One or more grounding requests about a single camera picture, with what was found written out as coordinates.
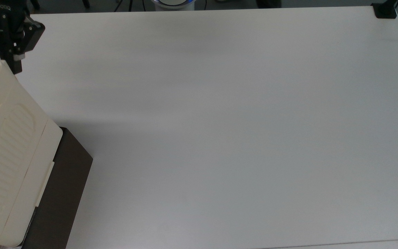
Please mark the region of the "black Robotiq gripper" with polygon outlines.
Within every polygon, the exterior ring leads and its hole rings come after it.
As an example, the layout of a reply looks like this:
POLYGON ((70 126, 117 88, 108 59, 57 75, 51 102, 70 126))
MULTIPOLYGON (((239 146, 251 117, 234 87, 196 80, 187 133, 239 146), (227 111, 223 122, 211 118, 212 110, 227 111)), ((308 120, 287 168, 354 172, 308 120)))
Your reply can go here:
POLYGON ((11 72, 22 72, 24 53, 32 51, 45 31, 44 24, 30 16, 29 0, 0 0, 0 60, 5 61, 11 72))

